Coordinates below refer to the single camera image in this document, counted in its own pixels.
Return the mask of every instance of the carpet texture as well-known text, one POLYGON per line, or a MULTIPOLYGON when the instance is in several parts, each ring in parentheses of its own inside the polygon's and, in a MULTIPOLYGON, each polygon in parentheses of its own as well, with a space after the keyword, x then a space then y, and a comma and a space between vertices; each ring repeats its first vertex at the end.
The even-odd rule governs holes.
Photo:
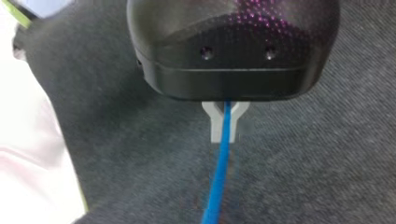
MULTIPOLYGON (((209 118, 146 84, 125 6, 77 1, 23 43, 91 209, 78 224, 200 223, 218 156, 209 118)), ((241 119, 220 223, 396 222, 395 31, 395 1, 342 0, 318 85, 241 119)))

